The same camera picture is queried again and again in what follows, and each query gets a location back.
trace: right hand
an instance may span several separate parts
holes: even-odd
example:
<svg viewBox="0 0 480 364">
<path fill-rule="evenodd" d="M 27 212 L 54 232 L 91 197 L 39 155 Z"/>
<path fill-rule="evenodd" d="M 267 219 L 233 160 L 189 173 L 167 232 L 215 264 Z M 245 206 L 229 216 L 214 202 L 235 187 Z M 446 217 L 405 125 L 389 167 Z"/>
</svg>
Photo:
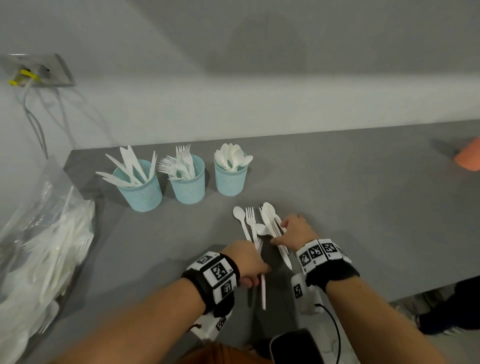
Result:
<svg viewBox="0 0 480 364">
<path fill-rule="evenodd" d="M 287 232 L 282 236 L 273 238 L 271 243 L 274 245 L 284 245 L 295 252 L 301 249 L 306 243 L 320 238 L 308 224 L 307 220 L 300 215 L 288 215 L 280 226 L 287 228 Z"/>
</svg>

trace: gray countertop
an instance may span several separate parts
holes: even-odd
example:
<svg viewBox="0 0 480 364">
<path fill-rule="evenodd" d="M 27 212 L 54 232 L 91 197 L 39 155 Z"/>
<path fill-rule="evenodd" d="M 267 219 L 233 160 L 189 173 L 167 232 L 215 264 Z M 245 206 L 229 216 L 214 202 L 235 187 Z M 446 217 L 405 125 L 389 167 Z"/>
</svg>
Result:
<svg viewBox="0 0 480 364">
<path fill-rule="evenodd" d="M 113 171 L 105 153 L 120 159 L 118 148 L 72 151 L 65 171 L 85 198 L 97 201 L 99 238 L 60 320 L 28 362 L 57 354 L 94 327 L 98 315 L 173 281 L 201 252 L 242 239 L 232 215 L 236 205 L 268 201 L 281 217 L 302 213 L 388 301 L 480 275 L 480 173 L 452 161 L 456 149 L 478 134 L 480 121 L 462 121 L 193 142 L 192 153 L 205 161 L 207 172 L 203 201 L 182 205 L 159 173 L 164 198 L 147 213 L 133 211 L 95 175 Z M 213 153 L 224 142 L 254 156 L 236 197 L 216 191 Z M 160 157 L 173 155 L 174 145 L 134 151 L 150 160 L 154 150 Z M 267 246 L 263 255 L 277 271 L 267 277 L 268 308 L 291 310 L 291 273 L 277 250 Z M 253 311 L 246 292 L 236 299 L 234 324 L 224 329 L 231 331 L 225 339 L 230 344 L 245 341 L 256 321 L 263 325 L 261 315 L 245 319 Z"/>
</svg>

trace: cutlery holder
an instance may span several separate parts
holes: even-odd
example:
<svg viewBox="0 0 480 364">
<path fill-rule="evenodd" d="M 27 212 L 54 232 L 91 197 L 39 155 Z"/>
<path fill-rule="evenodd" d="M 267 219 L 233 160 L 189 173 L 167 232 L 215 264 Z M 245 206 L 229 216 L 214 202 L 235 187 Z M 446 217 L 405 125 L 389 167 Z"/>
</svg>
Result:
<svg viewBox="0 0 480 364">
<path fill-rule="evenodd" d="M 139 159 L 138 162 L 142 169 L 144 170 L 145 174 L 148 176 L 150 173 L 150 166 L 152 165 L 151 162 L 143 159 Z M 140 182 L 143 182 L 143 178 L 140 177 L 140 174 L 136 169 L 133 170 L 133 173 L 136 178 Z M 117 168 L 112 173 L 115 177 L 120 178 L 123 181 L 130 182 L 130 178 L 126 175 L 120 168 Z M 158 183 L 158 177 L 156 174 L 153 178 L 143 184 L 142 186 L 138 187 L 118 187 L 119 191 L 125 197 L 125 200 L 129 203 L 129 205 L 135 210 L 139 212 L 146 212 L 153 210 L 157 207 L 160 202 L 162 202 L 162 191 L 160 190 L 160 184 Z"/>
<path fill-rule="evenodd" d="M 194 156 L 193 154 L 192 159 L 196 175 L 194 179 L 177 181 L 170 180 L 177 200 L 188 205 L 200 202 L 205 196 L 205 163 L 200 157 Z"/>
<path fill-rule="evenodd" d="M 248 165 L 239 167 L 236 172 L 229 172 L 221 168 L 216 161 L 215 164 L 215 181 L 216 189 L 224 196 L 236 196 L 243 190 L 245 177 L 247 176 Z"/>
</svg>

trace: clear plastic bag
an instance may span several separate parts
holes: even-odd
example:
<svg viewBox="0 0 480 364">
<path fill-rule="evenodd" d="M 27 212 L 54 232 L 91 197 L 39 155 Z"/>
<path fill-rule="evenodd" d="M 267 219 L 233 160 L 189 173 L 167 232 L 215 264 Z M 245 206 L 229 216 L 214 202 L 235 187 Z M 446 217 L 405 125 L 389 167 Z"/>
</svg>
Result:
<svg viewBox="0 0 480 364">
<path fill-rule="evenodd" d="M 35 334 L 48 305 L 69 285 L 93 239 L 94 213 L 95 203 L 49 159 L 0 232 L 0 363 L 8 362 L 15 336 Z"/>
</svg>

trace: qr code pattern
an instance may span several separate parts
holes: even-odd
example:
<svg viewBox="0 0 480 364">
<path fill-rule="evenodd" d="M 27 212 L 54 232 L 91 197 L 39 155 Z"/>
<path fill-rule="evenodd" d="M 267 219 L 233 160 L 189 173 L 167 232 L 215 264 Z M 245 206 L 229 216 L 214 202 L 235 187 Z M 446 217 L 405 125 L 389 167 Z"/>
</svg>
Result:
<svg viewBox="0 0 480 364">
<path fill-rule="evenodd" d="M 231 282 L 231 281 L 227 281 L 227 282 L 222 286 L 221 290 L 222 290 L 222 299 L 224 299 L 227 294 L 229 294 L 230 292 L 232 292 L 232 282 Z"/>
<path fill-rule="evenodd" d="M 205 264 L 206 262 L 208 262 L 212 258 L 213 257 L 210 256 L 210 255 L 204 255 L 203 257 L 201 257 L 200 259 L 197 260 L 197 263 Z"/>
<path fill-rule="evenodd" d="M 210 270 L 212 271 L 217 280 L 222 280 L 222 278 L 227 275 L 227 271 L 225 270 L 225 268 L 223 268 L 223 265 L 221 263 L 216 264 L 215 266 L 210 268 Z"/>
<path fill-rule="evenodd" d="M 295 298 L 300 298 L 301 296 L 303 296 L 300 284 L 297 284 L 293 287 L 293 292 L 295 293 Z"/>
<path fill-rule="evenodd" d="M 225 325 L 226 322 L 227 322 L 227 318 L 226 317 L 221 317 L 220 320 L 216 324 L 216 329 L 218 331 L 220 331 L 222 329 L 223 325 Z"/>
<path fill-rule="evenodd" d="M 310 257 L 308 256 L 308 252 L 304 252 L 303 254 L 300 255 L 300 261 L 303 266 L 306 266 L 307 264 L 310 263 Z"/>
<path fill-rule="evenodd" d="M 308 248 L 308 252 L 310 253 L 310 256 L 312 257 L 312 259 L 318 258 L 319 256 L 324 254 L 319 245 L 315 245 L 315 246 L 312 246 L 311 248 Z"/>
<path fill-rule="evenodd" d="M 338 250 L 335 248 L 333 243 L 323 243 L 322 247 L 324 247 L 326 253 L 336 253 Z"/>
</svg>

